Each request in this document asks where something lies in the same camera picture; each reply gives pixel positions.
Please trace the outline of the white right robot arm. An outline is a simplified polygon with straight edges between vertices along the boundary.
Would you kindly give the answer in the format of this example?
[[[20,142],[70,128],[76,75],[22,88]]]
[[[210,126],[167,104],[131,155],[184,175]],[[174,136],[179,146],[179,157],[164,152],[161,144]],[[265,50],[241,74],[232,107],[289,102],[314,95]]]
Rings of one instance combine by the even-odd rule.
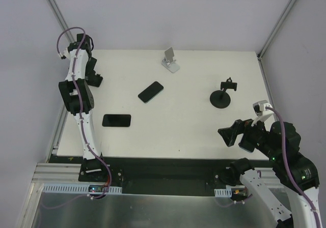
[[[267,211],[275,227],[322,227],[318,170],[311,160],[299,152],[301,136],[292,123],[277,121],[270,130],[266,130],[262,121],[254,124],[253,120],[236,120],[232,126],[218,129],[217,132],[229,147],[241,135],[240,148],[248,152],[258,150],[268,158],[272,170],[285,188],[290,208],[285,208],[263,184],[260,171],[247,158],[230,164],[220,175],[223,183],[244,185]]]

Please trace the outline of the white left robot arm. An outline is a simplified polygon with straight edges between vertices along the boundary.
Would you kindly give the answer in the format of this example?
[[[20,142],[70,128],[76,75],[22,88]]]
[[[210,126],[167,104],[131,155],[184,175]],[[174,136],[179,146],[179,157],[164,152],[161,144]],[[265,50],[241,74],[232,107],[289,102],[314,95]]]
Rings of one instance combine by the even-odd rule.
[[[70,43],[62,59],[69,59],[68,74],[64,81],[59,82],[64,105],[73,115],[81,137],[83,161],[81,172],[97,182],[107,178],[107,168],[101,163],[102,152],[96,140],[93,124],[94,97],[90,87],[100,87],[103,77],[95,72],[97,60],[92,57],[93,40],[89,35],[79,33],[76,41]]]

